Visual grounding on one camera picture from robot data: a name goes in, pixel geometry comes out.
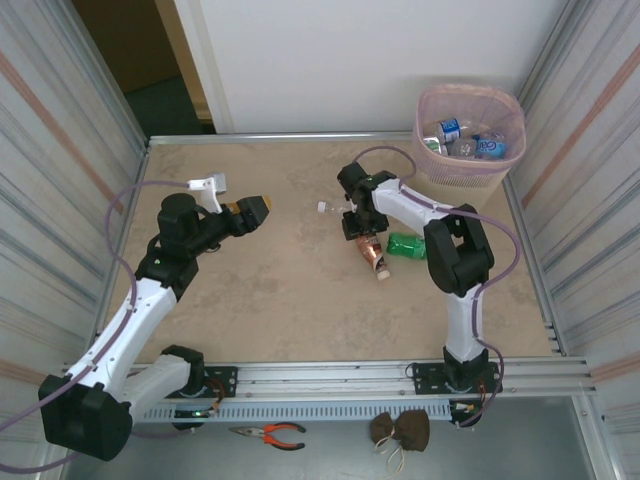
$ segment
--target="doorway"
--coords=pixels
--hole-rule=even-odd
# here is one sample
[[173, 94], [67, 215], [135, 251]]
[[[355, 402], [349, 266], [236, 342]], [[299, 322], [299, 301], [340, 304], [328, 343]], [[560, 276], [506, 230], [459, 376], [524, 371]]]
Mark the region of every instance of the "doorway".
[[147, 137], [215, 133], [173, 0], [72, 0]]

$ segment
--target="corrugated metal panel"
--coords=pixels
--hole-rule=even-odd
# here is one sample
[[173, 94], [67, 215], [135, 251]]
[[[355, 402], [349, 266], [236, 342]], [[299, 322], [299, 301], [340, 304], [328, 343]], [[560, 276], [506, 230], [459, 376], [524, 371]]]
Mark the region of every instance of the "corrugated metal panel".
[[585, 2], [527, 100], [512, 172], [569, 354], [640, 471], [640, 3]]
[[[0, 420], [92, 336], [112, 265], [102, 216], [145, 153], [74, 13], [62, 0], [0, 3]], [[0, 434], [0, 462], [33, 466], [42, 438], [39, 416], [26, 419]]]

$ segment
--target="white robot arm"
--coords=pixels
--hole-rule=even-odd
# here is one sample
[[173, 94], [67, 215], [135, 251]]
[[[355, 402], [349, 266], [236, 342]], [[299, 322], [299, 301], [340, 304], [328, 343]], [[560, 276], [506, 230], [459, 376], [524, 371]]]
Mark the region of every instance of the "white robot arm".
[[[421, 237], [424, 237], [424, 227], [433, 220], [441, 220], [448, 214], [438, 211], [436, 208], [452, 209], [450, 205], [438, 203], [406, 186], [412, 197], [424, 200], [424, 203], [433, 205], [428, 208], [400, 193], [400, 180], [390, 179], [382, 182], [371, 196], [375, 209], [399, 220], [411, 228]], [[458, 362], [464, 363], [475, 359], [482, 354], [484, 348], [473, 336], [471, 325], [471, 307], [473, 296], [480, 285], [469, 289], [463, 297], [455, 293], [447, 293], [447, 307], [449, 316], [449, 330], [446, 349]], [[478, 333], [482, 337], [482, 294], [478, 299], [478, 315], [476, 325]]]
[[[158, 214], [160, 233], [149, 243], [135, 272], [133, 306], [129, 290], [89, 351], [64, 377], [49, 375], [40, 386], [42, 400], [80, 376], [76, 384], [41, 409], [50, 443], [111, 460], [126, 444], [132, 426], [153, 405], [178, 390], [195, 394], [202, 389], [202, 354], [184, 347], [165, 349], [152, 366], [137, 375], [129, 376], [129, 371], [198, 272], [197, 257], [217, 250], [230, 236], [253, 232], [264, 222], [270, 204], [267, 197], [259, 196], [220, 204], [216, 193], [226, 189], [222, 174], [192, 180], [189, 186], [202, 191], [206, 208], [186, 193], [163, 200]], [[105, 348], [106, 354], [97, 357]]]
[[[467, 390], [489, 365], [488, 351], [477, 341], [482, 336], [482, 294], [477, 299], [478, 337], [472, 320], [474, 296], [494, 264], [480, 222], [450, 212], [453, 207], [401, 185], [386, 171], [368, 175], [358, 163], [352, 163], [340, 171], [338, 181], [356, 206], [343, 215], [347, 240], [386, 230], [387, 215], [425, 238], [429, 273], [447, 296], [449, 330], [443, 349], [447, 381], [457, 391]], [[455, 210], [475, 213], [469, 205]], [[454, 243], [452, 236], [459, 240]]]

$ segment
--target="water bottle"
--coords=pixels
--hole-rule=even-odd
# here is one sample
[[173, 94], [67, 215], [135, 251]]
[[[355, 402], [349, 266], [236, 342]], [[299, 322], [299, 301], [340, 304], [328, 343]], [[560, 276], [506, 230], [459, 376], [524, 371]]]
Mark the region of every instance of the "water bottle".
[[438, 137], [436, 137], [435, 135], [427, 135], [426, 137], [422, 138], [422, 141], [427, 146], [427, 148], [429, 148], [433, 152], [440, 155], [448, 155], [447, 147], [444, 143], [440, 143]]
[[478, 146], [476, 147], [476, 158], [482, 160], [499, 160], [504, 158], [507, 151], [507, 144], [504, 136], [500, 132], [489, 131], [478, 136]]
[[457, 138], [451, 147], [452, 157], [474, 157], [477, 143], [473, 138]]
[[337, 202], [318, 202], [318, 213], [339, 213], [352, 212], [353, 204], [346, 200], [338, 200]]
[[440, 145], [453, 142], [457, 138], [470, 137], [474, 133], [478, 133], [479, 130], [480, 125], [477, 123], [456, 118], [437, 122], [427, 127], [427, 131], [438, 138]]

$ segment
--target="green bottle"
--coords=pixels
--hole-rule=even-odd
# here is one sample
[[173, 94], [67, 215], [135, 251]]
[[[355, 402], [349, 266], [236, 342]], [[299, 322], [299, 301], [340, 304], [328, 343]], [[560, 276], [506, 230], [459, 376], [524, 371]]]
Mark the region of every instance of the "green bottle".
[[427, 246], [422, 237], [392, 232], [389, 234], [387, 253], [391, 255], [402, 255], [407, 258], [425, 259], [427, 258]]

